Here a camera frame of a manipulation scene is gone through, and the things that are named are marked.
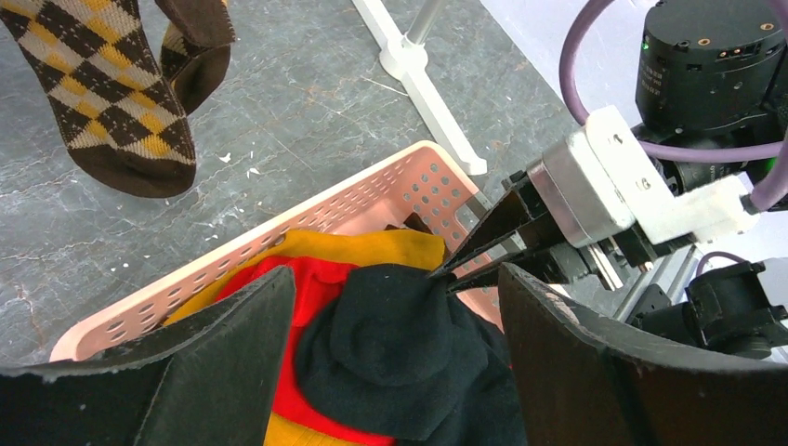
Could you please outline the pink perforated plastic basket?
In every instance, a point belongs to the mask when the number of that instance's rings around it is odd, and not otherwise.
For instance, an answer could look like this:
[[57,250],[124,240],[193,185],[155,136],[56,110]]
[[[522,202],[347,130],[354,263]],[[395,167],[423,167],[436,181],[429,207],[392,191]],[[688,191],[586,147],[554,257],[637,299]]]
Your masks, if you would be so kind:
[[313,256],[367,265],[363,243],[390,245],[383,230],[417,215],[454,250],[468,231],[461,210],[491,204],[441,147],[420,141],[79,321],[55,344],[51,361],[84,360],[213,302],[239,270],[265,256]]

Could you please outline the black sock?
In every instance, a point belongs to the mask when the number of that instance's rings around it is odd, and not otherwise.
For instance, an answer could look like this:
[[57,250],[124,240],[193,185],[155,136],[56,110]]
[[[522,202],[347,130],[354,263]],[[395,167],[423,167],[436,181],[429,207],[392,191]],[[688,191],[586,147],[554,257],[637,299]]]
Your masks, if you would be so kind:
[[353,270],[299,354],[315,408],[399,445],[522,445],[506,339],[447,279],[384,264]]

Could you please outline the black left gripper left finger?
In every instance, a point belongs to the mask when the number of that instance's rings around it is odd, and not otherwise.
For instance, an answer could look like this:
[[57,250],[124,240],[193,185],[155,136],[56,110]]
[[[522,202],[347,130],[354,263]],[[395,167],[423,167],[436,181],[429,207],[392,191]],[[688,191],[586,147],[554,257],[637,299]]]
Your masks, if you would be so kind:
[[1,372],[5,445],[260,445],[296,297],[278,267],[84,361]]

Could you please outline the red cloth in basket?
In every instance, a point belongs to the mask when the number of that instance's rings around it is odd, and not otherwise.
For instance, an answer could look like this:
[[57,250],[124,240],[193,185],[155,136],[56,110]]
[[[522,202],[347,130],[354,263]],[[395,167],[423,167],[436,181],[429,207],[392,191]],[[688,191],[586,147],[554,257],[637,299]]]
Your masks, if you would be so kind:
[[274,402],[264,443],[266,445],[394,445],[395,438],[348,425],[322,413],[309,402],[300,385],[299,354],[315,344],[314,323],[334,304],[347,284],[354,264],[310,256],[269,256],[241,269],[219,288],[219,302],[278,267],[293,272],[295,303],[289,337],[282,358]]

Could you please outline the argyle brown yellow sock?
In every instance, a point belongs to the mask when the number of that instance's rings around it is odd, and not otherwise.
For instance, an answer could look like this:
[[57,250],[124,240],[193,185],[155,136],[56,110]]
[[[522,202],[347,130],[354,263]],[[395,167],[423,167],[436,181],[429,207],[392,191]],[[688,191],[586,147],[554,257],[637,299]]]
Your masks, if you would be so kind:
[[151,52],[138,2],[4,1],[1,20],[84,172],[144,198],[191,187],[187,114]]

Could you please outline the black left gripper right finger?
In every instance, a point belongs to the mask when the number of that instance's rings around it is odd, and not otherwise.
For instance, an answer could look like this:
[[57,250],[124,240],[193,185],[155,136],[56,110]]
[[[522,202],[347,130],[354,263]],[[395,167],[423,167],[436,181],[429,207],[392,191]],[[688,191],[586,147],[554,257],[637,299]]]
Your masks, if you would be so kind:
[[601,315],[505,263],[502,321],[531,445],[783,445],[787,368]]

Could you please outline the white metal drying rack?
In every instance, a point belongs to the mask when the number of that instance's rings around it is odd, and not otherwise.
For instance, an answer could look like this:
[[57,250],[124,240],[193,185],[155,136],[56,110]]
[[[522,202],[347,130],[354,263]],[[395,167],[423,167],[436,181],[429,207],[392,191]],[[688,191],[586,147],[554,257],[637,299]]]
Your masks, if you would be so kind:
[[452,155],[467,175],[485,175],[487,161],[477,155],[426,72],[427,36],[447,3],[441,0],[424,2],[405,33],[381,0],[353,0],[353,5],[380,47],[379,61],[383,69],[402,84],[434,140]]

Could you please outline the yellow cloth in basket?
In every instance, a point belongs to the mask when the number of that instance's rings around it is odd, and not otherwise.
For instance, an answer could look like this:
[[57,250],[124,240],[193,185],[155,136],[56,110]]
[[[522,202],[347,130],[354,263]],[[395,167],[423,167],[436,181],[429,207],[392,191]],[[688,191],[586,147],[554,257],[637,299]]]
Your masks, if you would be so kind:
[[409,229],[380,230],[351,236],[289,230],[282,236],[280,243],[244,261],[207,285],[166,318],[164,325],[180,321],[211,305],[235,275],[255,267],[270,256],[310,256],[360,267],[393,263],[433,270],[442,263],[446,251],[446,243],[440,236]]

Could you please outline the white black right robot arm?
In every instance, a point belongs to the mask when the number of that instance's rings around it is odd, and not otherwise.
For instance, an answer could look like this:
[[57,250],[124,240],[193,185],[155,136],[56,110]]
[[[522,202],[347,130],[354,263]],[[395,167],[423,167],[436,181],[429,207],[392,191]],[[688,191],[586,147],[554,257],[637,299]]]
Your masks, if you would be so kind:
[[606,7],[587,3],[561,51],[560,91],[580,128],[510,178],[435,277],[518,235],[524,246],[506,263],[616,290],[627,268],[745,232],[786,195],[786,3],[657,2],[641,34],[633,128],[612,106],[587,111],[574,81],[579,45]]

